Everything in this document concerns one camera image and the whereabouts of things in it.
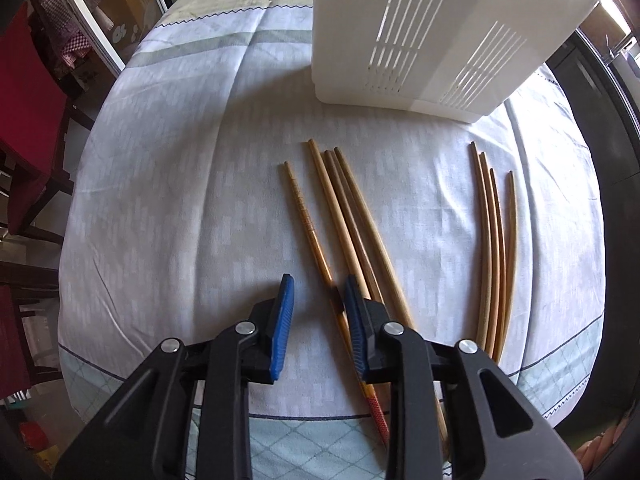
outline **white plastic basket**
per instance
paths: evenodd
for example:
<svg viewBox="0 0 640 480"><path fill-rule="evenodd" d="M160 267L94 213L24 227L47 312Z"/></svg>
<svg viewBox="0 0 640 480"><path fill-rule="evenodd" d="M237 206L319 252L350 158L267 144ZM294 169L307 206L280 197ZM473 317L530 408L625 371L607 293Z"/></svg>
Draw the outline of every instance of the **white plastic basket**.
<svg viewBox="0 0 640 480"><path fill-rule="evenodd" d="M316 95L471 123L500 105L597 3L314 0Z"/></svg>

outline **bamboo stick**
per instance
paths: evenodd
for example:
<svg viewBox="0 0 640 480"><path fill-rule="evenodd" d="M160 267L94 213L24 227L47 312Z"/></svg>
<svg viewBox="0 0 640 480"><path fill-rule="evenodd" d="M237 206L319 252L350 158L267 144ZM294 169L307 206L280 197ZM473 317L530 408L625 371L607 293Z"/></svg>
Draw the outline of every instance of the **bamboo stick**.
<svg viewBox="0 0 640 480"><path fill-rule="evenodd" d="M360 187L358 186L353 171L351 171L349 163L347 162L346 158L344 158L344 155L342 154L340 148L335 148L334 151L337 155L338 162L340 163L340 167L342 168L342 172L344 173L347 184L351 189L351 194L353 195L353 198L355 200L358 212L360 213L360 217L362 218L367 231L369 232L369 237L373 242L375 252L382 261L383 269L385 270L386 277L390 285L390 292L394 298L396 314L398 315L398 318L402 324L411 328L412 330L416 330L414 319L409 311L408 303L404 296L404 292L402 291L400 281L396 276L396 271L391 263L391 258L386 251L386 247L384 245L384 242L382 241L382 236L380 236L380 232L378 231L376 222L373 219L373 215L371 214L371 211L369 211L369 207L364 200L364 196L360 191ZM437 397L434 397L434 400L436 405L436 416L438 418L438 431L440 433L440 441L442 442L444 456L447 456L449 441L447 424L444 419L444 414L442 413L442 407L438 402Z"/></svg>
<svg viewBox="0 0 640 480"><path fill-rule="evenodd" d="M360 268L356 249L353 246L353 242L351 241L351 236L349 234L347 224L344 221L344 216L342 215L342 211L340 210L340 204L338 203L334 187L332 186L331 180L329 179L329 174L327 173L326 167L324 166L324 161L322 160L322 156L320 155L320 150L318 149L318 145L313 139L309 139L308 144L309 148L311 149L311 154L314 158L316 170L318 170L318 177L320 178L320 182L322 183L324 196L329 205L331 216L334 219L335 229L338 231L338 238L340 239L340 245L344 252L344 257L347 260L349 272L356 277L356 281L358 282L358 287L360 288L362 297L370 300L371 296L369 294L369 287L367 286L367 282L364 279L364 274L362 272L362 269Z"/></svg>
<svg viewBox="0 0 640 480"><path fill-rule="evenodd" d="M364 273L364 279L367 282L367 286L369 287L371 299L379 303L384 303L385 301L382 297L382 292L380 291L378 280L376 279L376 276L373 272L371 260L369 259L369 255L367 254L367 251L364 247L364 242L362 241L362 237L360 236L360 230L358 229L358 225L356 224L356 220L353 216L353 211L351 211L351 205L349 204L347 193L345 192L344 186L342 185L342 181L340 179L340 170L337 166L335 153L331 150L326 150L324 152L324 159L329 177L332 184L334 185L335 195L338 198L340 209L342 210L344 220L346 221L347 228L349 229L349 233L351 235L351 241L353 242L358 260L360 261L360 266Z"/></svg>
<svg viewBox="0 0 640 480"><path fill-rule="evenodd" d="M482 174L480 155L474 142L470 145L471 158L476 170L476 187L478 189L478 199L480 206L481 223L481 281L480 281L480 308L478 313L478 332L476 333L476 343L484 350L486 338L489 330L489 312L491 310L492 296L492 247L491 229L489 220L489 203L487 197L486 183Z"/></svg>
<svg viewBox="0 0 640 480"><path fill-rule="evenodd" d="M293 168L288 162L284 163L285 168L287 170L287 176L289 177L289 185L291 187L291 191L296 200L296 205L298 206L298 212L300 213L300 219L302 220L302 224L305 228L306 240L309 242L309 246L311 247L311 251L314 255L314 260L316 261L316 266L318 266L318 270L322 275L322 280L324 281L324 285L329 291L331 297L331 304L335 314L335 320L338 324L338 330L340 331L340 335L342 336L342 341L344 342L347 351L352 355L351 349L351 336L349 334L349 327L347 322L346 313L344 311L344 306L342 305L342 300L340 298L340 294L338 293L338 289L335 285L334 278L331 274L331 269L329 268L329 264L324 257L324 253L322 252L322 246L320 245L320 241L318 240L318 235L316 234L316 228L311 220L311 216L309 215L308 210L305 206L305 200L302 196L302 191L300 190L300 186L296 181L296 177L293 174ZM371 384L363 383L362 381L358 381L360 384L360 389L362 394L369 405L369 411L371 416L378 428L378 432L380 433L380 438L385 446L388 446L389 441L389 428L386 424L385 415L382 412L382 408L380 407L380 402L378 401L378 396L376 395L376 391L371 386Z"/></svg>
<svg viewBox="0 0 640 480"><path fill-rule="evenodd" d="M516 250L518 246L518 216L517 216L517 202L516 202L516 186L513 177L513 171L507 174L507 195L508 195L508 210L509 210L509 247L507 249L507 283L505 291L505 309L504 319L502 320L502 337L499 340L499 345L496 352L496 362L500 362L502 352L504 351L504 344L507 339L507 332L509 330L509 321L511 319L511 310L513 307L513 290L515 286L516 276Z"/></svg>
<svg viewBox="0 0 640 480"><path fill-rule="evenodd" d="M489 228L491 236L491 301L489 309L489 323L486 332L486 345L484 351L489 355L494 354L495 331L498 321L498 304L500 300L500 250L498 248L498 219L495 213L494 188L491 186L491 175L486 154L480 153L480 166L487 192L486 201L489 205Z"/></svg>
<svg viewBox="0 0 640 480"><path fill-rule="evenodd" d="M506 316L507 304L507 261L504 245L504 227L502 225L502 211L500 210L500 198L498 196L498 185L495 181L494 168L489 170L491 176L491 186L494 192L495 216L498 223L498 267L500 269L500 289L498 290L498 313L496 319L495 343L492 359L498 362L498 348L503 338L504 319Z"/></svg>

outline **blue gripper pad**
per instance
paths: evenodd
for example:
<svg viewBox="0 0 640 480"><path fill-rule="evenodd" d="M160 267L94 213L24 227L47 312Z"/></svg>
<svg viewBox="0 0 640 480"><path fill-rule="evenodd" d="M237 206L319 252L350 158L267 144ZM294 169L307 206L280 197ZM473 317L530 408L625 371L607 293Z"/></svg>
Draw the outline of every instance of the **blue gripper pad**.
<svg viewBox="0 0 640 480"><path fill-rule="evenodd" d="M272 381L278 380L284 366L284 355L287 352L287 341L293 317L293 291L293 278L290 274L283 274L280 290L272 307L278 310L278 319L273 330L273 339L271 340L271 366L269 372Z"/></svg>
<svg viewBox="0 0 640 480"><path fill-rule="evenodd" d="M344 309L349 322L353 364L358 375L362 378L369 371L369 361L367 359L367 335L362 322L362 310L359 303L362 303L364 308L358 283L354 276L349 276L344 287Z"/></svg>

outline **white tablecloth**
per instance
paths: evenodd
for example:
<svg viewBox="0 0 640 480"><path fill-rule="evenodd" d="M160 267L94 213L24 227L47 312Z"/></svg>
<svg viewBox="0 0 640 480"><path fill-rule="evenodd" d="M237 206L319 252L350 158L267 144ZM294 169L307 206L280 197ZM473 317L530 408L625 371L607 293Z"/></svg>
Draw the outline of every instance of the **white tablecloth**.
<svg viewBox="0 0 640 480"><path fill-rule="evenodd" d="M303 142L343 149L420 332L453 344L472 338L478 320L474 140L502 197L506 173L516 177L517 275L500 365L556 424L589 379L605 277L591 155L552 73L541 67L471 125L325 105L310 74L311 5L179 0L116 81L82 154L60 262L72 403L90 418L162 339L213 338L272 297L288 272L296 305L286 365L275 386L251 387L250 410L263 417L252 419L254 468L268 478L378 476L369 448L360 456L336 444L355 431L376 448L366 419L350 418L366 404L279 165L293 163L343 280ZM302 451L303 440L315 447ZM331 460L346 465L327 476Z"/></svg>

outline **checkered cloth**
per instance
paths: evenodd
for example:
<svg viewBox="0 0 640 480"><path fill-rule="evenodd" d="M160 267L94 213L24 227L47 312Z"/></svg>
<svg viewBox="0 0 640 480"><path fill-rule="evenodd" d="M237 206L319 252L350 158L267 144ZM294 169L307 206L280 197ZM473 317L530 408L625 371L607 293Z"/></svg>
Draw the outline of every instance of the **checkered cloth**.
<svg viewBox="0 0 640 480"><path fill-rule="evenodd" d="M42 19L47 22L50 41L55 53L73 68L76 60L86 56L92 49L91 43L82 33L63 0L38 0L44 11ZM84 0L90 10L94 10L101 0Z"/></svg>

